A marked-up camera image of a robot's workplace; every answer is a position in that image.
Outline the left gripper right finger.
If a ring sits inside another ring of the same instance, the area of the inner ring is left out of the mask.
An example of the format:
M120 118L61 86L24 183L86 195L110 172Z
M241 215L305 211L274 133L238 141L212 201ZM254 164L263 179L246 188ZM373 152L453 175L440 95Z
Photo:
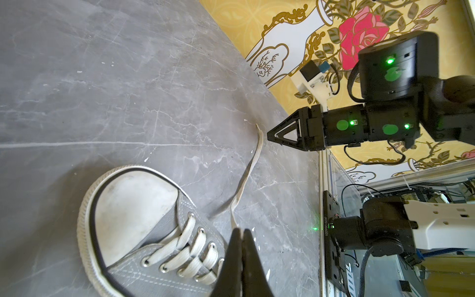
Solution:
M242 238L242 295L244 297L272 297L261 260L249 229Z

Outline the grey canvas sneaker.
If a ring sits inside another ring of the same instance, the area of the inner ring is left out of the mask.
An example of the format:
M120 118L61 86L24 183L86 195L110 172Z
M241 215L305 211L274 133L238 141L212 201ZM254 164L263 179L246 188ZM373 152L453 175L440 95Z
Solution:
M86 191L77 240L102 297L208 297L227 249L174 181L139 165L114 168Z

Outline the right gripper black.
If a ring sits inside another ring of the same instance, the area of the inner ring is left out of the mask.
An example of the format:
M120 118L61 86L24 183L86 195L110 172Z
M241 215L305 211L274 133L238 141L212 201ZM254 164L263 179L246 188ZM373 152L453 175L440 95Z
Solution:
M267 139L298 150L319 151L363 142L402 141L411 148L421 135L410 101L372 102L323 112L319 105L295 111L267 132Z

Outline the white shoelace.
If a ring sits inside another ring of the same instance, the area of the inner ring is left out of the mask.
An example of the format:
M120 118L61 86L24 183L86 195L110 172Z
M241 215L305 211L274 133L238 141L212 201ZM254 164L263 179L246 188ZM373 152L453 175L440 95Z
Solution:
M143 180L163 205L156 212L158 222L123 271L144 285L160 287L169 297L210 292L223 267L227 242L168 177L148 169Z

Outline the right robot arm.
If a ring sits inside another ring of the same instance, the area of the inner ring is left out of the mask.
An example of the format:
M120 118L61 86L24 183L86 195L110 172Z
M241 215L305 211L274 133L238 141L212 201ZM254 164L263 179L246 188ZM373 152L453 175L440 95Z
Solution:
M328 110L305 106L271 129L269 141L304 152L332 149L344 182L323 195L324 275L346 285L353 252L413 254L426 234L409 219L402 178L475 157L475 77L442 78L439 37L415 31L361 50L340 95L350 103Z

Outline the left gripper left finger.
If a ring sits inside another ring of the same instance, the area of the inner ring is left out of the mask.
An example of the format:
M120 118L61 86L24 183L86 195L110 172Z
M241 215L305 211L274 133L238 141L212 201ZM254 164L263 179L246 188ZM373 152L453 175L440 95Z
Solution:
M242 231L235 228L225 254L225 261L211 297L240 297L242 276Z

